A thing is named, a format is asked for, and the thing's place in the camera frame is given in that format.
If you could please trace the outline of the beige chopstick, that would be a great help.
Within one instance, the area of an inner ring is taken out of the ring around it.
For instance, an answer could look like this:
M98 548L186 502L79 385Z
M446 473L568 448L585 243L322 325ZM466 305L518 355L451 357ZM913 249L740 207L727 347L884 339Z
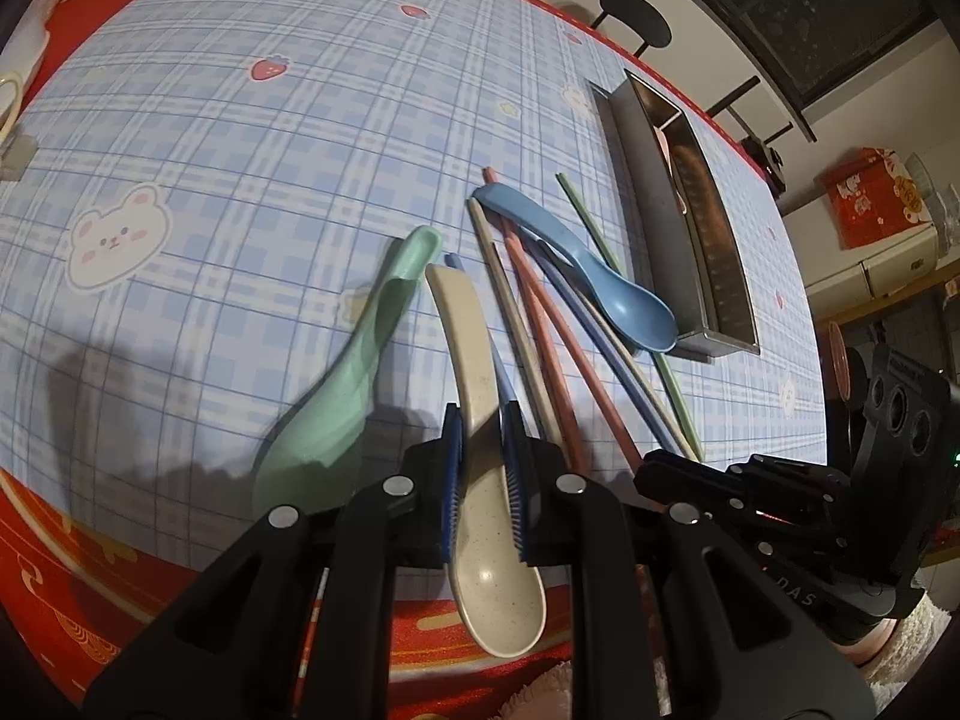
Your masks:
M490 280L493 283L494 294L496 294L501 312L503 312L508 324L514 353L519 356L519 364L523 368L527 394L532 401L532 406L534 406L535 419L539 424L540 433L545 440L550 440L558 447L562 447L563 436L562 431L560 431L560 423L555 415L555 410L553 410L553 405L551 405L544 376L540 371L539 358L537 358L537 353L535 353L532 341L530 341L519 305L517 305L511 286L509 286L505 267L501 263L500 255L496 252L496 247L494 247L487 216L483 213L480 203L473 197L467 200L467 211L470 215L473 231L475 231L475 236L478 239L478 245L480 245L483 262L487 266Z
M643 398L647 406L656 413L656 421L672 436L672 440L674 444L677 445L679 452L685 455L686 458L690 458L690 460L701 461L701 457L697 454L697 447L688 440L680 424L672 416L672 411L670 411L667 406L662 405L661 400L658 399L656 390L652 387L652 383L649 382L646 374L641 371L635 358L631 356L630 349L626 348L623 341L617 337L617 333L613 332L613 328L608 325L608 321L604 319L601 312L599 312L594 305L590 304L589 299L586 298L581 289L576 288L576 286L569 286L566 281L562 281L562 285L573 294L579 304L581 304L581 307L594 319L594 322L599 325L602 337L615 349L617 358L622 361L622 366L630 371L631 378L635 381L636 385L640 387L641 392L643 392Z

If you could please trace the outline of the pink chopstick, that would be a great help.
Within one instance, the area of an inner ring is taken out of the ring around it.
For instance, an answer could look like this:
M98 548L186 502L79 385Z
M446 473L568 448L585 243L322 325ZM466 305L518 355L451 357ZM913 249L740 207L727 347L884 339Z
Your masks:
M535 278L530 273L529 262L526 254L524 254L523 244L517 236L516 229L508 220L501 221L501 227L503 228L503 236L505 236L506 249L508 249L509 258L512 266L514 266L514 271L516 271L517 281L519 281L519 289L523 294L530 328L534 333L535 346L537 346L537 353L539 353L540 369L544 372L545 385L550 395L553 413L558 419L568 465L579 475L587 475L589 461L587 461L583 436L579 431L578 421L576 421L573 410L573 401L571 401L568 387L566 387L562 366L560 366L560 361L556 356L547 312L545 312L544 306L532 289Z
M501 215L501 213L498 213L498 216L500 216L500 226L501 221L508 220L508 218ZM511 220L508 221L514 226L514 229L516 229L516 224ZM610 432L620 447L620 450L622 450L626 463L630 466L630 470L634 472L636 468L640 466L641 460L643 460L640 450L636 449L635 442L631 440L630 433L628 429L626 429L622 417L617 413L617 410L615 410L612 398L610 398L607 390L605 390L602 385L602 381L599 379L599 376L597 376L597 372L590 367L590 360L587 359L586 353L583 351L583 348L581 348L579 341L576 340L576 335L574 335L573 330L569 328L560 309L553 304L550 294L545 291L544 285L540 283L539 277L535 275L534 268L532 268L530 262L529 270L535 278L532 289L534 289L537 298L539 298L539 301L544 306L545 312L547 312L548 321L550 322L550 332L558 333L558 337L562 340L566 351L568 351L574 364L578 367L579 374L581 374L587 388L589 388L592 398L594 398L596 405L599 406L599 410L601 410L601 415L604 417L605 422L607 422L607 426L610 427Z

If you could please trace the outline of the beige spoon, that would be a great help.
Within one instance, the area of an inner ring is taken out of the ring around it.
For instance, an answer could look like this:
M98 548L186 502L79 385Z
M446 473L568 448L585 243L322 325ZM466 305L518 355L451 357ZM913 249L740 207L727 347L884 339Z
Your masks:
M539 571L521 561L512 538L500 436L500 394L482 306L466 273L427 268L451 353L464 420L459 514L448 577L473 642L511 660L534 649L547 600Z

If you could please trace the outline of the green spoon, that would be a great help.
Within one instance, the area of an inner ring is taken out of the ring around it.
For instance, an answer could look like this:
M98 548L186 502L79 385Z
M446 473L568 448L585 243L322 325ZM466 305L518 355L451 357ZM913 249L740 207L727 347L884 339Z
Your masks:
M382 351L441 242L436 229L418 226L391 250L340 355L270 440L252 483L252 514L279 505L315 514L352 497Z

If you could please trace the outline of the green chopstick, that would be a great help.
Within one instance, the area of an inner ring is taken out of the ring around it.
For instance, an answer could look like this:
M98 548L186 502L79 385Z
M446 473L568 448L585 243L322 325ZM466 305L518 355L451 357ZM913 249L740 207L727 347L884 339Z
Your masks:
M599 314L604 317L610 327L608 336L619 348L619 355L622 356L626 366L633 371L633 377L646 394L652 410L658 413L658 420L674 436L674 442L682 454L692 460L702 461L703 447L690 413L686 409L685 398L675 380L674 372L670 369L669 362L665 360L664 344L656 343L651 346L649 343L640 342L640 335L647 337L647 335L659 333L662 319L672 317L670 310L646 288L641 288L623 276L619 262L613 257L612 250L605 242L599 226L590 216L574 185L563 172L556 172L555 179L574 211L578 213L579 220L589 232L592 242L601 252L601 256L596 257L589 252L587 245L583 245L584 255L578 257L576 262L579 263L579 271L584 281L589 284L590 294L594 296L594 304ZM656 390L647 380L646 374L638 367L633 348L646 349L651 355L652 364L661 379L667 403L662 403Z

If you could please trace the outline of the blue spoon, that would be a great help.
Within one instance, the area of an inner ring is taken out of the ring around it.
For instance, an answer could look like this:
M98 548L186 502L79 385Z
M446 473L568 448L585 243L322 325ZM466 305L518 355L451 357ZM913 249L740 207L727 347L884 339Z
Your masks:
M597 259L543 206L501 182L480 185L472 197L483 208L501 213L560 252L596 300L602 316L625 340L654 353L674 349L679 327L669 305Z

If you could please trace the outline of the pink spoon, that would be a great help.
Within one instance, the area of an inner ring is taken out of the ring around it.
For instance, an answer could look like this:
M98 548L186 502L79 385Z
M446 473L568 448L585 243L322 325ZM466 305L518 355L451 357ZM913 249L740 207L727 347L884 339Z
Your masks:
M665 136L665 133L662 132L660 128L654 128L654 135L656 135L656 140L658 140L659 149L661 150L662 159L664 164L667 166L667 172L669 172L670 183L674 187L675 199L677 199L677 205L679 205L679 211L683 216L686 216L688 213L688 206L686 206L685 197L683 196L682 191L680 190L680 185L677 182L677 176L675 176L675 167L674 161L672 161L672 154L670 154L670 145L669 140Z

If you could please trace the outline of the white refrigerator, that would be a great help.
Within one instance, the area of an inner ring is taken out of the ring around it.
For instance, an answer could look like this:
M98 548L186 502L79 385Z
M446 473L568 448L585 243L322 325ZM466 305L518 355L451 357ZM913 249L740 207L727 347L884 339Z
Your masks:
M841 249L836 232L822 232L796 247L807 302L815 320L883 298L931 273L939 238L931 223L882 241Z

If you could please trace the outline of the stainless steel utensil tray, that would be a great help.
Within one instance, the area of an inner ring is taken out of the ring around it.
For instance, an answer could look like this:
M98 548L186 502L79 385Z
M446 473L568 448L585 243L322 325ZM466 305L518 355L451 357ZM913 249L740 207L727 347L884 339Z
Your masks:
M652 291L674 312L674 353L711 361L760 351L747 278L706 154L682 108L628 70L613 91L597 96L602 122L619 140L646 242ZM685 197L675 199L654 128L669 140L675 176Z

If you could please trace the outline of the red cloth on refrigerator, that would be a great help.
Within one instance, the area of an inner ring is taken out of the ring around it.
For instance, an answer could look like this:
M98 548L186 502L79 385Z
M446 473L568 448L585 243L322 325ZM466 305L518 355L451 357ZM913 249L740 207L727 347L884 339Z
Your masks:
M861 148L818 176L844 249L859 249L919 226L924 202L905 163L891 149Z

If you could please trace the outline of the rice cooker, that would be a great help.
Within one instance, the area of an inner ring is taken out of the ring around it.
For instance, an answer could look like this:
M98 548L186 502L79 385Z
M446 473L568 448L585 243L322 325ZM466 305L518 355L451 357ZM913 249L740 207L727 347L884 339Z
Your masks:
M770 187L773 199L779 199L786 192L786 182L784 182L784 176L782 175L782 159L779 153L776 149L768 148L754 135L747 135L747 137L742 138L740 146L763 174L763 179L765 179L766 185Z

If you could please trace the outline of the black metal rack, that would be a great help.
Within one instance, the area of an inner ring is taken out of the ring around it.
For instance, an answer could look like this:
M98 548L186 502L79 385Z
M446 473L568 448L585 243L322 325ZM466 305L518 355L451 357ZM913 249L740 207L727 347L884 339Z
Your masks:
M748 76L727 91L706 109L706 115L721 119L729 132L737 132L739 137L752 135L765 145L775 143L794 128L789 110L758 75Z

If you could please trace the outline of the black round stool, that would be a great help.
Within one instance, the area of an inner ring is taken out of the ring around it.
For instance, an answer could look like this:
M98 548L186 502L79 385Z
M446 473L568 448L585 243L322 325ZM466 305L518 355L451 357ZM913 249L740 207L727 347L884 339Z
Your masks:
M628 26L641 39L633 52L639 59L647 49L665 49L672 43L672 31L661 12L647 0L599 0L599 15L590 23L597 31L609 16Z

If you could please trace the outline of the yellow cup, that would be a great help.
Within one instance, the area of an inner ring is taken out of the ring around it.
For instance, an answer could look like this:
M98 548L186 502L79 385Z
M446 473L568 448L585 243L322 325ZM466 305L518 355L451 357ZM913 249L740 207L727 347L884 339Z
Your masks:
M7 73L0 75L0 86L2 87L2 93L0 93L0 98L2 98L2 104L0 104L0 114L2 114L0 145L4 145L13 133L16 122L20 119L25 82L23 82L23 78L18 71L7 71Z

